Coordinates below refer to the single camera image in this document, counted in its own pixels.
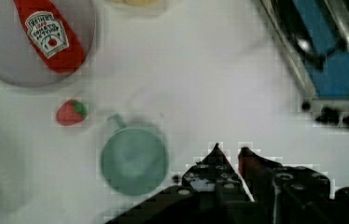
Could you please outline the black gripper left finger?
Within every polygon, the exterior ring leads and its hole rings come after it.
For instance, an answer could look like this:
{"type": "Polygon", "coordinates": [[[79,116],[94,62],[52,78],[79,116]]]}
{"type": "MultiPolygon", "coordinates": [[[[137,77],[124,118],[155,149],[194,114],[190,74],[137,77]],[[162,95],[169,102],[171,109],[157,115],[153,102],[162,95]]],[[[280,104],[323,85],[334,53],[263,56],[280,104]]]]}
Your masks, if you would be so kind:
{"type": "Polygon", "coordinates": [[[182,175],[181,188],[187,189],[201,203],[244,201],[243,183],[219,143],[182,175]]]}

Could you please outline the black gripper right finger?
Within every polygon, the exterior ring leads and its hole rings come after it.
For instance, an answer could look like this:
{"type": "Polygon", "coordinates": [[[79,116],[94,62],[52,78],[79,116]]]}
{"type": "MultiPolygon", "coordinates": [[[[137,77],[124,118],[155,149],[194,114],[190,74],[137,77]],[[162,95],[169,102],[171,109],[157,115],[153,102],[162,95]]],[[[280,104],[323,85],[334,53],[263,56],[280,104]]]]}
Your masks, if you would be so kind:
{"type": "Polygon", "coordinates": [[[242,147],[238,155],[239,173],[256,201],[268,201],[275,187],[302,184],[306,192],[325,198],[330,194],[329,179],[305,166],[284,166],[280,162],[260,157],[249,147],[242,147]]]}

